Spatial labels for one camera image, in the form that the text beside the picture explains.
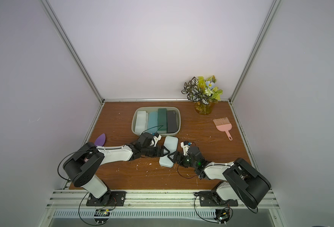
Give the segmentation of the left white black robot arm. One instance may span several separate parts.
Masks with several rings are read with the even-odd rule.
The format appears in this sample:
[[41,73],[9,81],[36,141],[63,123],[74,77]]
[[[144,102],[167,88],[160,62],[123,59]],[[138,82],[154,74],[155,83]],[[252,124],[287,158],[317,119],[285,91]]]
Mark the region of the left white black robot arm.
[[159,134],[144,132],[136,141],[117,147],[102,147],[88,142],[74,152],[62,168],[75,187],[84,188],[92,199],[106,205],[111,200],[111,190],[96,176],[99,167],[113,162],[133,161],[142,156],[158,158],[170,154],[170,149],[157,144],[160,139]]

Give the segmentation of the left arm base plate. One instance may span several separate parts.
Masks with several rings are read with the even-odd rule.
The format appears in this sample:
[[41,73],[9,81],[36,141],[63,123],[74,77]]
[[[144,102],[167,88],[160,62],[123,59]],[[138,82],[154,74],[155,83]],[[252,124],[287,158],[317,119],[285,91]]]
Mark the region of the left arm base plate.
[[122,207],[125,202],[125,191],[108,191],[100,198],[96,198],[93,194],[87,196],[86,206],[88,207],[104,207],[104,206],[120,206]]

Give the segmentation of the black pencil case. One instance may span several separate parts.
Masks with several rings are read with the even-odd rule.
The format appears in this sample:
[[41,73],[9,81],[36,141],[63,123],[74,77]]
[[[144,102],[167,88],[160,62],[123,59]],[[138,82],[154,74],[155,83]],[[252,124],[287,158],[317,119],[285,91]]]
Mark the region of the black pencil case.
[[167,111],[167,133],[175,133],[178,131],[176,112]]

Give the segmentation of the dark green pencil case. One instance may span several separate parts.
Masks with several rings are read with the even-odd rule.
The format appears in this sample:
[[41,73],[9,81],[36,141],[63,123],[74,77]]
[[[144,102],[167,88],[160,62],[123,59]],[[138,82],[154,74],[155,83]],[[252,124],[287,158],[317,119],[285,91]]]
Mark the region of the dark green pencil case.
[[158,133],[167,133],[167,109],[166,108],[159,108],[158,111]]

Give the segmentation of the translucent pencil case front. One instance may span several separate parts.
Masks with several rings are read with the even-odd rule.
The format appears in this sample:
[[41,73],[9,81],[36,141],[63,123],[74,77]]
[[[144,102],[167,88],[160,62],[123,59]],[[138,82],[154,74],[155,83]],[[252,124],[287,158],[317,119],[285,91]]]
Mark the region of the translucent pencil case front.
[[134,129],[136,134],[141,134],[146,130],[148,124],[147,118],[148,118],[148,113],[146,111],[137,111],[136,123]]

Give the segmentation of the teal silicone pencil case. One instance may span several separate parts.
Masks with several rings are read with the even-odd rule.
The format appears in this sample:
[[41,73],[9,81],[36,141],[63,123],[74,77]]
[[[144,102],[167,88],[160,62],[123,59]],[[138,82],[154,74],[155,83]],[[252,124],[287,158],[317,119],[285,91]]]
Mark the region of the teal silicone pencil case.
[[148,119],[147,132],[156,133],[158,130],[158,112],[150,112]]

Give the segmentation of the white light-blue pencil case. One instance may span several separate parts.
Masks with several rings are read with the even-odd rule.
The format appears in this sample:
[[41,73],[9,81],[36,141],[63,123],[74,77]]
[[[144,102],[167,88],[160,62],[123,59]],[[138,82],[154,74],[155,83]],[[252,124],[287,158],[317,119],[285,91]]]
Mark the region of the white light-blue pencil case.
[[159,164],[163,167],[172,168],[174,166],[174,154],[178,146],[178,138],[166,136],[164,142],[164,156],[159,159]]

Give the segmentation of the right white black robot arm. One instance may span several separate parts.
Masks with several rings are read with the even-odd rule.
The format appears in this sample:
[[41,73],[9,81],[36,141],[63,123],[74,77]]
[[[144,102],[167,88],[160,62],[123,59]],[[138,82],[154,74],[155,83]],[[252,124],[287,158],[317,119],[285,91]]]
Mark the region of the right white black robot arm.
[[165,147],[164,155],[184,168],[193,168],[199,179],[220,180],[207,195],[199,195],[212,206],[223,206],[230,200],[240,200],[257,212],[258,205],[271,189],[270,182],[247,161],[238,158],[230,163],[207,161],[197,146],[182,143],[184,152]]

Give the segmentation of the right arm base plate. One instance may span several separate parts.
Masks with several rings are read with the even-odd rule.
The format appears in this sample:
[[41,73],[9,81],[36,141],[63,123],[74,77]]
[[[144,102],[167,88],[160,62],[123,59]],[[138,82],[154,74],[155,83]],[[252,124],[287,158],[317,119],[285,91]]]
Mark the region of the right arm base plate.
[[238,201],[234,199],[222,199],[216,192],[200,191],[198,199],[201,207],[238,207]]

